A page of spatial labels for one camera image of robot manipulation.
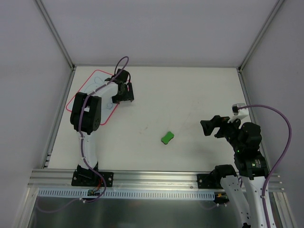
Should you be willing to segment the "green whiteboard eraser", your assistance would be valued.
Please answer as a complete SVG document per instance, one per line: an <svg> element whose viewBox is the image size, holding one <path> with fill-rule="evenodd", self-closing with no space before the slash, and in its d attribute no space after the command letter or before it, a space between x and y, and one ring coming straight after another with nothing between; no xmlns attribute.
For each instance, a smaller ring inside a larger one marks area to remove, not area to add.
<svg viewBox="0 0 304 228"><path fill-rule="evenodd" d="M162 138L161 142L167 145L174 138L174 134L171 131L168 131Z"/></svg>

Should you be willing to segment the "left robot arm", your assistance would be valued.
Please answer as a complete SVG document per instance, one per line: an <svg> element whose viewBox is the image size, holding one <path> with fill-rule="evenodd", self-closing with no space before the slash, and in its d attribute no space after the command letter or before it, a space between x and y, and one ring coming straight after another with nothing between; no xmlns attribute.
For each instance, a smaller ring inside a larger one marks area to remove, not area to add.
<svg viewBox="0 0 304 228"><path fill-rule="evenodd" d="M109 75L95 71L72 99L70 123L78 133L81 157L73 174L73 186L97 185L95 132L107 123L120 102L134 100L131 75L124 69Z"/></svg>

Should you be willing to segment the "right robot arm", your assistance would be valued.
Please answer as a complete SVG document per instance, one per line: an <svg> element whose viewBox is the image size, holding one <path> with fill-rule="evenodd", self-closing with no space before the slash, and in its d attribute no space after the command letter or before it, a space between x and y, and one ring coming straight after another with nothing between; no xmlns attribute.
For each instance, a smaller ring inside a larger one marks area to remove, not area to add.
<svg viewBox="0 0 304 228"><path fill-rule="evenodd" d="M198 184L223 188L240 228L269 228L272 223L266 209L269 199L263 190L268 176L266 161L259 150L262 140L261 128L251 122L241 123L240 119L214 116L200 122L205 136L215 128L216 138L224 138L234 151L234 165L217 165Z"/></svg>

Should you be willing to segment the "pink framed whiteboard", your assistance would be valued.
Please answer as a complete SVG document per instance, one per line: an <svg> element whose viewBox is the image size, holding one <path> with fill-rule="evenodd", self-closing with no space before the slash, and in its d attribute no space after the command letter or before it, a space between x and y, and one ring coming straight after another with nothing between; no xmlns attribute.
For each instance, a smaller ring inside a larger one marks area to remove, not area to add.
<svg viewBox="0 0 304 228"><path fill-rule="evenodd" d="M80 74L80 82L76 83L76 91L72 92L72 97L67 100L66 104L66 121L70 123L70 116L74 104L75 95L77 92L87 93L96 90L106 83L106 79L112 75L102 70L95 70L90 75ZM116 110L118 104L114 103L112 97L117 95L118 85L112 82L109 86L97 91L94 96L102 98L101 104L101 122L100 125L106 125L112 114Z"/></svg>

